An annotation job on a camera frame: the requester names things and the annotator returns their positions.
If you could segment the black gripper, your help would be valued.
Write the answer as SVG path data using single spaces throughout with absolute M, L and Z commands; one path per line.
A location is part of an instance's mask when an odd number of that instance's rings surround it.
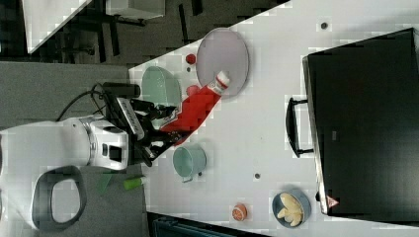
M 134 112 L 130 100 L 111 93 L 104 94 L 107 106 L 106 118 L 114 126 L 127 134 L 127 163 L 143 163 L 152 166 L 152 160 L 160 156 L 171 146 L 182 143 L 190 133 L 188 131 L 152 131 L 147 136 Z M 146 112 L 146 117 L 169 119 L 178 112 L 178 107 L 157 105 Z

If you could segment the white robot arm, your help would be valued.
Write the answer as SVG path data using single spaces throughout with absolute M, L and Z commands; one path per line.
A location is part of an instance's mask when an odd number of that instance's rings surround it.
M 151 164 L 187 133 L 156 130 L 157 108 L 126 95 L 105 93 L 107 111 L 10 127 L 1 132 L 1 237 L 60 232 L 82 215 L 87 191 L 80 169 L 123 171 Z

